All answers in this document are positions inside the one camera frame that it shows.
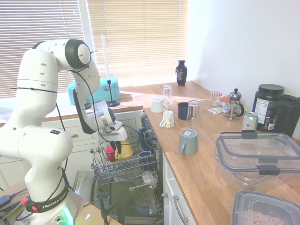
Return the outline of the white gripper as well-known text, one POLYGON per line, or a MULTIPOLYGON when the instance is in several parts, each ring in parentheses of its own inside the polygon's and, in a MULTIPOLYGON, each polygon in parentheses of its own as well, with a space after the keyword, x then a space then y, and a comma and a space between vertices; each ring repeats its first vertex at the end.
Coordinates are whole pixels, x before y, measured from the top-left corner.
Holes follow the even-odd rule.
POLYGON ((121 154, 121 142, 128 138, 127 132, 122 125, 122 122, 116 120, 113 124, 100 129, 100 137, 103 140, 109 141, 113 151, 117 149, 118 155, 121 154))

